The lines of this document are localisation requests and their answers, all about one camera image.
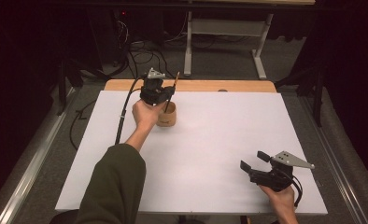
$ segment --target metal rail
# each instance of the metal rail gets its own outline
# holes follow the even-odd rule
[[[311,120],[312,125],[315,128],[315,131],[318,135],[318,139],[320,140],[322,148],[324,149],[323,154],[327,159],[327,163],[329,164],[330,169],[332,170],[333,177],[336,181],[339,190],[341,191],[342,197],[344,198],[347,204],[347,208],[350,214],[352,215],[353,220],[357,224],[368,224],[368,219],[361,208],[361,205],[357,199],[357,196],[352,186],[347,180],[344,170],[339,164],[338,159],[336,159],[333,148],[330,146],[327,137],[324,134],[324,131],[317,125],[317,123],[313,119],[311,104],[305,97],[299,97],[299,99],[304,110],[307,112],[306,115]]]
[[[47,138],[45,141],[43,141],[41,146],[38,147],[35,155],[30,161],[30,164],[21,177],[21,181],[19,182],[6,207],[0,215],[0,224],[14,223],[15,216],[20,211],[21,205],[35,183],[35,179],[41,170],[42,164],[48,156],[50,146],[52,145],[52,142],[62,126],[65,116],[67,115],[68,108],[71,106],[71,104],[73,104],[78,93],[75,92],[74,88],[71,88],[67,95],[71,95],[70,100],[68,101],[68,107],[62,113],[62,115],[56,119],[54,125],[50,128],[50,133],[48,134]]]

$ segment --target dark background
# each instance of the dark background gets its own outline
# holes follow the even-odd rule
[[[277,13],[268,38],[284,35],[291,41],[308,36],[293,74],[326,59],[325,87],[368,168],[368,1],[318,1],[318,5],[346,10],[319,17]],[[176,34],[185,15],[158,10],[128,13],[125,20],[137,37],[160,44],[163,27]],[[0,0],[0,188],[50,110],[50,90],[57,83],[62,58],[74,57],[98,68],[100,53],[84,9]]]

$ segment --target metal bracket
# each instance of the metal bracket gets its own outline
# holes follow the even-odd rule
[[[315,169],[314,164],[311,164],[307,161],[303,161],[300,158],[290,154],[287,151],[282,151],[279,154],[275,155],[274,157],[271,157],[271,160],[280,162],[288,166],[298,166],[298,167],[304,167],[304,168],[309,168],[309,169]]]
[[[160,73],[153,68],[149,69],[149,74],[147,75],[147,78],[165,78],[164,73]]]

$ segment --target white paper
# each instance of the white paper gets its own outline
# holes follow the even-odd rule
[[[57,210],[78,209],[94,165],[114,145],[127,91],[101,91]],[[129,101],[121,142],[135,127]],[[271,213],[267,197],[240,169],[269,172],[270,156],[285,150],[306,161],[279,93],[177,91],[174,127],[155,126],[140,154],[147,177],[139,212],[170,214]],[[297,214],[327,214],[310,170],[294,168],[304,195]]]

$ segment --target table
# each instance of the table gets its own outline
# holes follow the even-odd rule
[[[272,5],[295,5],[305,6],[314,5],[315,0],[193,0],[194,2],[225,2],[225,3],[258,3]],[[204,35],[245,35],[256,36],[259,38],[258,46],[252,49],[253,61],[256,65],[259,79],[267,79],[261,61],[262,48],[268,35],[274,14],[269,13],[265,21],[228,21],[228,20],[210,20],[210,19],[193,19],[192,12],[188,12],[187,22],[187,47],[184,60],[184,76],[191,75],[192,34]]]
[[[111,80],[100,93],[57,210],[78,209],[93,166],[115,142],[121,110],[116,105],[123,105],[132,83]],[[227,92],[215,92],[221,89]],[[132,94],[129,105],[137,98]],[[239,164],[244,160],[254,169],[269,171],[270,165],[256,158],[257,150],[270,155],[287,150],[304,160],[290,117],[273,84],[180,80],[172,101],[177,105],[177,124],[172,128],[154,127],[140,152],[148,174],[139,213],[271,213],[267,199],[248,181]],[[127,117],[121,139],[126,139],[134,126],[133,118]],[[294,174],[305,189],[297,213],[326,214],[310,170],[294,168]]]

